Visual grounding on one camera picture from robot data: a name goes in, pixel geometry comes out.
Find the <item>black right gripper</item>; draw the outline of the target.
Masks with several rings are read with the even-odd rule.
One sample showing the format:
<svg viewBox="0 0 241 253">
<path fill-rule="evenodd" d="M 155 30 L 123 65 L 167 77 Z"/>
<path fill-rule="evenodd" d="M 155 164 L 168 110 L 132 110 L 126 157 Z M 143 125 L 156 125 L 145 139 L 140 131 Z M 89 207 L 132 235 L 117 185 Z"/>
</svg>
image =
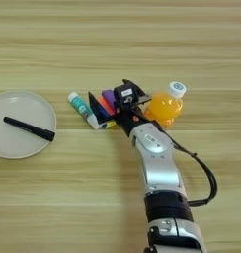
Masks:
<svg viewBox="0 0 241 253">
<path fill-rule="evenodd" d="M 121 100 L 116 100 L 116 113 L 103 96 L 96 98 L 91 92 L 88 93 L 89 104 L 100 127 L 114 127 L 117 123 L 125 134 L 130 136 L 135 127 L 149 123 L 149 119 L 143 115 L 139 105 L 147 103 L 151 97 L 132 81 L 123 79 L 122 82 L 124 90 L 121 95 L 130 103 L 124 104 Z"/>
</svg>

